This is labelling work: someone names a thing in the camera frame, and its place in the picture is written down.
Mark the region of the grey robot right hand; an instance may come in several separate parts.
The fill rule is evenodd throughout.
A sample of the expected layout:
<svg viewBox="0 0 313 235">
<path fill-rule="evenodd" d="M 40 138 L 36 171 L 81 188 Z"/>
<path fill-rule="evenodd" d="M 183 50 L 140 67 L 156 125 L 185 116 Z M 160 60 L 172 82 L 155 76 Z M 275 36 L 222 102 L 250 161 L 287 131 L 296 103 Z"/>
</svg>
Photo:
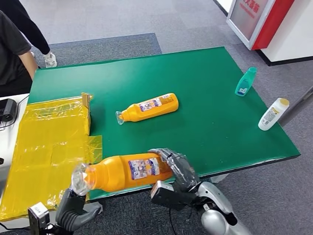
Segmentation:
<svg viewBox="0 0 313 235">
<path fill-rule="evenodd" d="M 200 178 L 184 154 L 169 148 L 152 148 L 148 152 L 157 154 L 166 162 L 173 172 L 178 188 L 182 192 L 192 191 L 201 183 Z"/>
</svg>

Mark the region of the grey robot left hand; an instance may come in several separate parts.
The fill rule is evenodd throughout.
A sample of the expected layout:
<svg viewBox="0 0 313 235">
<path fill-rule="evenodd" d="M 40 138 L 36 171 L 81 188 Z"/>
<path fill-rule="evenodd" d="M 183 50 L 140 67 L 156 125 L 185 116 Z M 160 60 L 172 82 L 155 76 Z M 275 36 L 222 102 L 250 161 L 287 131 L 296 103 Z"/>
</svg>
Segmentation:
<svg viewBox="0 0 313 235">
<path fill-rule="evenodd" d="M 57 234 L 72 235 L 75 231 L 91 222 L 102 212 L 102 205 L 94 205 L 90 211 L 84 210 L 86 196 L 76 194 L 68 188 L 62 197 L 57 210 L 55 221 Z"/>
</svg>

